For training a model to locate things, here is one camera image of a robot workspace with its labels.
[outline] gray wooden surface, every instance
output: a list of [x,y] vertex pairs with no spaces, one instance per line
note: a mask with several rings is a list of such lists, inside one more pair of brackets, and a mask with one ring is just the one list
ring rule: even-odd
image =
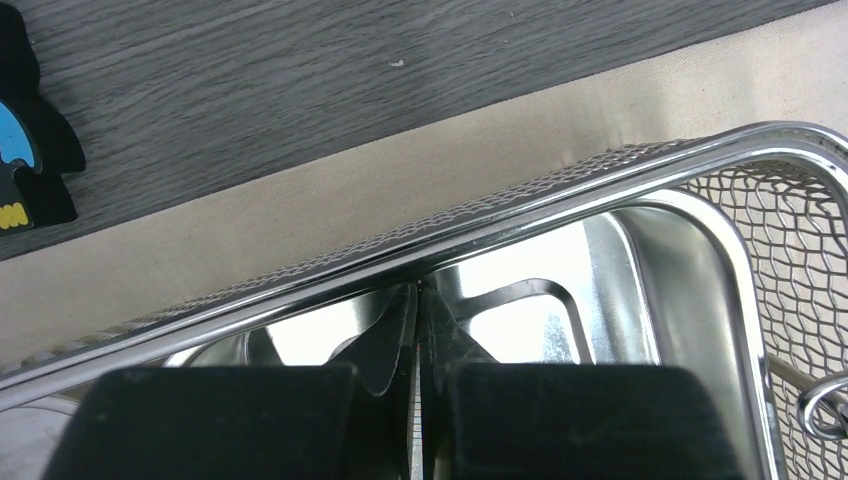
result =
[[10,3],[89,168],[0,259],[829,1]]

